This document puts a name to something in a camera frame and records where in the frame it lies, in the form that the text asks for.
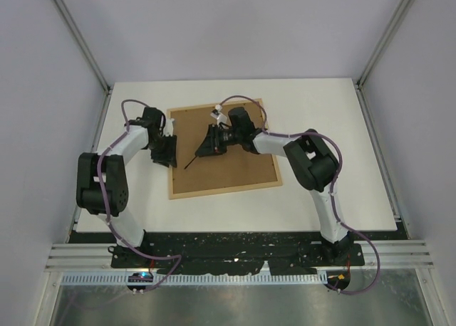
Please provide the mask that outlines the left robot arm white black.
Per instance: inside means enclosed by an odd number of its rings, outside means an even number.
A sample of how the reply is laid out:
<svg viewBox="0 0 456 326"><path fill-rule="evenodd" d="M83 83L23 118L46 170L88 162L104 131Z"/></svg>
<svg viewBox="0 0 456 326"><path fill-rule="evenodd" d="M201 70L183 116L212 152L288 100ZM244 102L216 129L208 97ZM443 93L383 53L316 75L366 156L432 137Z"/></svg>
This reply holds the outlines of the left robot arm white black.
<svg viewBox="0 0 456 326"><path fill-rule="evenodd" d="M140 151L149 150L154 163L176 167L177 137L166 132L172 126L165 114L145 106L140 117L125 121L123 133L101 152L84 152L78 158L76 202L89 214L103 219L117 244L128 250L128 260L143 268L152 255L145 238L128 209L129 189L126 165Z"/></svg>

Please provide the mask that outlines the wooden picture frame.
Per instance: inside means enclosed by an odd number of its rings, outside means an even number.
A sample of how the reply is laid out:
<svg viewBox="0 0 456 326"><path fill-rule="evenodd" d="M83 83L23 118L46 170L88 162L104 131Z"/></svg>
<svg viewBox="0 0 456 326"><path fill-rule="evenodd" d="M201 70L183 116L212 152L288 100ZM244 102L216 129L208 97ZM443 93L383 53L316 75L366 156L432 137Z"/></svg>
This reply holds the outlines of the wooden picture frame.
<svg viewBox="0 0 456 326"><path fill-rule="evenodd" d="M255 155L239 145L229 146L227 153L215 157L197 158L186 170L207 134L215 104L176 107L167 111L175 119L177 136L177 167L169 170L170 199L184 199L213 194L225 194L282 185L277 158Z"/></svg>

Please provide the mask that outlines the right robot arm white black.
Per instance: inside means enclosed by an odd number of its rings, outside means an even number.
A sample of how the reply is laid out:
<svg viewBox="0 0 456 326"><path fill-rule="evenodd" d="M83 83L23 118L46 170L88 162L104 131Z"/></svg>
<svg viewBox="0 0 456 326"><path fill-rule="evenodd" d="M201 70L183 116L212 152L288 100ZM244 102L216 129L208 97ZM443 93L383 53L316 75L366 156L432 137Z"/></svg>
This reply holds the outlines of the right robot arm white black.
<svg viewBox="0 0 456 326"><path fill-rule="evenodd" d="M307 130L299 135L270 132L256 127L243 107L232 108L222 114L222 106L211 111L216 122L208 126L207 135L195 151L196 157L213 157L225 154L232 145L240 145L252 154L272 154L285 157L297 182L313 199L320 224L323 259L338 265L349 256L353 237L343 225L336 180L340 164L324 141L323 135Z"/></svg>

